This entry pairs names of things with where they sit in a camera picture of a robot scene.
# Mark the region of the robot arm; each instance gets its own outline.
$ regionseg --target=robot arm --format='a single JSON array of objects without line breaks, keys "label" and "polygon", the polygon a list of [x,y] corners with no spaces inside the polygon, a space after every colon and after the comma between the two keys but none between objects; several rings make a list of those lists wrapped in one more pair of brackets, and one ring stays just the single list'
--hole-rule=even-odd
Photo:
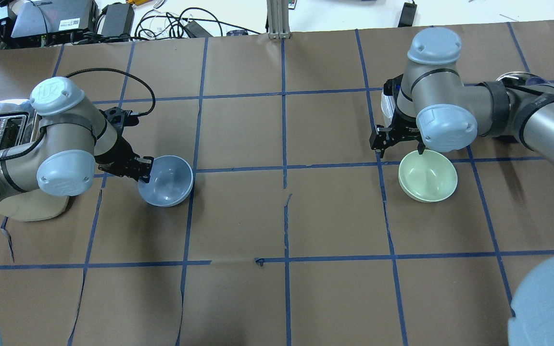
[{"label": "robot arm", "polygon": [[65,77],[43,81],[29,100],[42,117],[37,141],[0,151],[0,201],[38,188],[56,196],[75,196],[102,171],[148,182],[152,158],[140,158],[121,136],[125,112],[103,114]]},{"label": "robot arm", "polygon": [[514,136],[554,164],[554,85],[526,73],[501,81],[464,86],[456,68],[459,36],[428,28],[414,38],[402,76],[384,86],[383,101],[394,98],[386,127],[376,125],[371,148],[384,151],[405,140],[447,152],[477,136]]}]

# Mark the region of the green bowl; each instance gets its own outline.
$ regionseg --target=green bowl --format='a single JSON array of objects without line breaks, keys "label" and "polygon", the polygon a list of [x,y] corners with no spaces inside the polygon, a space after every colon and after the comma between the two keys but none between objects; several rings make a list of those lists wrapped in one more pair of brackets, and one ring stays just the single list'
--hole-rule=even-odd
[{"label": "green bowl", "polygon": [[457,188],[457,171],[446,156],[426,149],[407,154],[399,165],[399,184],[405,193],[419,202],[447,199]]}]

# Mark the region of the blue bowl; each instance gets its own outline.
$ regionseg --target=blue bowl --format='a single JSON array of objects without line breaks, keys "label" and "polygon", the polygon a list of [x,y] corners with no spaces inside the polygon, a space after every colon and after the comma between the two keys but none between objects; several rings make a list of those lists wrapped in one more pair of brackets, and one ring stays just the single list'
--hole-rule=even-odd
[{"label": "blue bowl", "polygon": [[138,192],[147,203],[158,207],[176,206],[191,193],[193,171],[186,160],[166,155],[153,160],[151,179],[138,181]]}]

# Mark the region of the power adapter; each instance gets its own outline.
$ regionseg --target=power adapter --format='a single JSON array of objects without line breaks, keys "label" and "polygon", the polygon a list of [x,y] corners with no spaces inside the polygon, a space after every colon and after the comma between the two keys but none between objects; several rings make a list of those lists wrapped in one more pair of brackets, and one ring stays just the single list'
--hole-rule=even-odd
[{"label": "power adapter", "polygon": [[111,4],[106,7],[104,24],[101,26],[100,34],[103,37],[118,37],[129,35],[132,31],[134,21],[134,9],[130,4]]},{"label": "power adapter", "polygon": [[198,22],[196,22],[195,20],[187,23],[187,25],[184,26],[183,29],[185,29],[185,33],[187,33],[187,36],[189,36],[189,38],[213,37],[213,35],[211,35],[209,31],[206,31],[206,29],[200,26],[200,24],[198,24]]},{"label": "power adapter", "polygon": [[403,4],[398,28],[402,28],[403,26],[412,26],[414,24],[414,16],[416,16],[417,6],[418,5],[416,5],[413,1],[411,4],[409,2]]}]

